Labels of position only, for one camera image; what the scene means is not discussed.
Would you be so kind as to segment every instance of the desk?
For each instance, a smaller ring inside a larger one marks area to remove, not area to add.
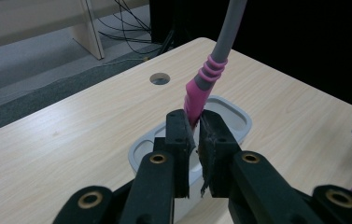
[[[215,42],[199,38],[0,129],[0,223],[51,223],[90,185],[134,178],[132,143],[182,108],[185,84]],[[166,73],[166,85],[149,78]],[[352,105],[232,51],[212,94],[252,118],[242,149],[265,156],[295,189],[352,187]],[[180,223],[232,223],[204,197]]]

